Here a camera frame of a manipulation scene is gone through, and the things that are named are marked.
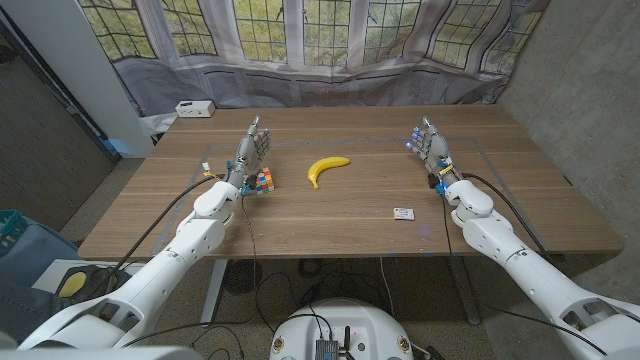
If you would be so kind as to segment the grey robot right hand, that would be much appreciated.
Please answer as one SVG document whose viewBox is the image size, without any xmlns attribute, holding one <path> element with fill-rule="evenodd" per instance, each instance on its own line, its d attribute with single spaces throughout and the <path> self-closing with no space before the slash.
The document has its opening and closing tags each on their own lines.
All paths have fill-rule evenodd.
<svg viewBox="0 0 640 360">
<path fill-rule="evenodd" d="M 455 170 L 445 138 L 427 116 L 422 118 L 423 126 L 412 130 L 406 147 L 416 154 L 428 172 L 428 184 L 443 193 L 450 185 L 460 180 Z"/>
</svg>

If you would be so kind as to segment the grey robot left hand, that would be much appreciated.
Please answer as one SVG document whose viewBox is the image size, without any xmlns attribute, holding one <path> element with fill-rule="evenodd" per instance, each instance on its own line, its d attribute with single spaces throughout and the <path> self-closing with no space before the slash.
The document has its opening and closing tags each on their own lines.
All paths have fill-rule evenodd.
<svg viewBox="0 0 640 360">
<path fill-rule="evenodd" d="M 268 129 L 259 129 L 260 117 L 255 116 L 246 134 L 241 139 L 225 181 L 240 188 L 255 175 L 271 146 Z"/>
</svg>

